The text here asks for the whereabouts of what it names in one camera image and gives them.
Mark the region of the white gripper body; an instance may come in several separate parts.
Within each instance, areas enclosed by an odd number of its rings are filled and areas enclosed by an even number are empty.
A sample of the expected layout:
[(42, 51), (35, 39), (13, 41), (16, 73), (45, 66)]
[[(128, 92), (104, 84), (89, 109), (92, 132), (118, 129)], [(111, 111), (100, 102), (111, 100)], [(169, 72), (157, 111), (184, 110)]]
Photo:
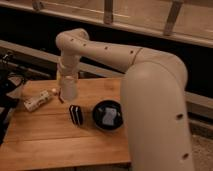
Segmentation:
[(56, 78), (60, 80), (63, 77), (70, 77), (74, 80), (78, 79), (78, 65), (80, 57), (74, 56), (61, 56), (57, 63)]

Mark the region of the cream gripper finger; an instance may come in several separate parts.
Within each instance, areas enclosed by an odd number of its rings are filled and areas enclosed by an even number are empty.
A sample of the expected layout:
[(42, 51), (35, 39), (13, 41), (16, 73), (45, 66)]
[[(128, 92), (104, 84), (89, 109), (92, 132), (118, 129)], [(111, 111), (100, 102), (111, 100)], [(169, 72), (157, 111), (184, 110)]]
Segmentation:
[(61, 78), (57, 78), (57, 83), (58, 83), (59, 89), (61, 89)]

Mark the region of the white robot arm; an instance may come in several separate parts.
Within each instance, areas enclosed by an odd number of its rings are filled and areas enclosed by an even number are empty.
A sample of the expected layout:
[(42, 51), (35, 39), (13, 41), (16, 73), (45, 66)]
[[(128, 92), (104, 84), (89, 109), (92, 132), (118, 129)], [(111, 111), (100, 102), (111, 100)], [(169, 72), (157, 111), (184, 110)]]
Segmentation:
[(56, 37), (60, 97), (77, 97), (77, 65), (82, 56), (124, 73), (120, 103), (132, 171), (195, 171), (187, 116), (188, 73), (174, 54), (91, 41), (82, 28)]

